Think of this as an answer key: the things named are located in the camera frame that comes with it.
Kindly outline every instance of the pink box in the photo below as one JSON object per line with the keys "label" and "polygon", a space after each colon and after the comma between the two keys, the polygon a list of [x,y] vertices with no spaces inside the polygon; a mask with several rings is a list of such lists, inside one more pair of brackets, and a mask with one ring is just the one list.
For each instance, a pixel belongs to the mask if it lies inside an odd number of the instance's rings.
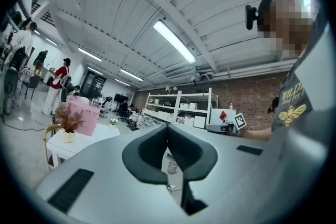
{"label": "pink box", "polygon": [[87,103],[88,99],[81,99],[81,97],[71,97],[66,104],[71,104],[72,112],[80,112],[83,110],[83,125],[75,131],[87,136],[92,136],[96,128],[101,105],[92,101]]}

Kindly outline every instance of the wooden chair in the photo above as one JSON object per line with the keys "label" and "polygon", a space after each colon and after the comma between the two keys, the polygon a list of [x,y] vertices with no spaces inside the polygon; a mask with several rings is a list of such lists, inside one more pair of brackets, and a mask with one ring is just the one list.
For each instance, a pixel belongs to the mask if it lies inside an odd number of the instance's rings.
{"label": "wooden chair", "polygon": [[43,133],[43,141],[44,141],[44,152],[45,152],[45,160],[46,160],[46,165],[48,168],[48,171],[50,172],[52,169],[54,169],[54,164],[52,162],[52,156],[48,159],[48,154],[47,154],[47,134],[49,132],[53,133],[54,131],[56,132],[58,129],[61,128],[60,124],[54,124],[51,126],[46,127]]}

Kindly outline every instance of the white floor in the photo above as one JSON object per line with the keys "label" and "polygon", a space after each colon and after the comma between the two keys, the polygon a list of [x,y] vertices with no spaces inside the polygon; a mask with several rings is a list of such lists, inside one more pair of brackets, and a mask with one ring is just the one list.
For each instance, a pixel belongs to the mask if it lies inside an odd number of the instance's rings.
{"label": "white floor", "polygon": [[[10,115],[4,114],[4,125],[1,120],[1,141],[3,149],[7,153],[8,165],[13,168],[13,174],[31,188],[35,188],[38,182],[47,174],[44,156],[43,131],[51,125],[51,117],[41,113],[42,106],[47,96],[48,86],[40,83],[35,89],[33,100],[32,90],[28,90],[27,99],[24,100],[25,87],[20,98],[18,92],[15,97],[14,109]],[[99,118],[99,123],[109,124],[111,118],[116,118],[115,112],[106,114],[107,118]],[[119,121],[117,128],[122,135],[130,132],[126,122]]]}

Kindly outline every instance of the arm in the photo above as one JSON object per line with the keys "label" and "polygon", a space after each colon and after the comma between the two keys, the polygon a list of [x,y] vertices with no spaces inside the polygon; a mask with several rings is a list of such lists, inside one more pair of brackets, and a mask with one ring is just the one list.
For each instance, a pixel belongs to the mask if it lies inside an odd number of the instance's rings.
{"label": "arm", "polygon": [[268,140],[271,134],[272,134],[271,128],[258,130],[258,131],[242,129],[240,137],[259,139],[259,140]]}

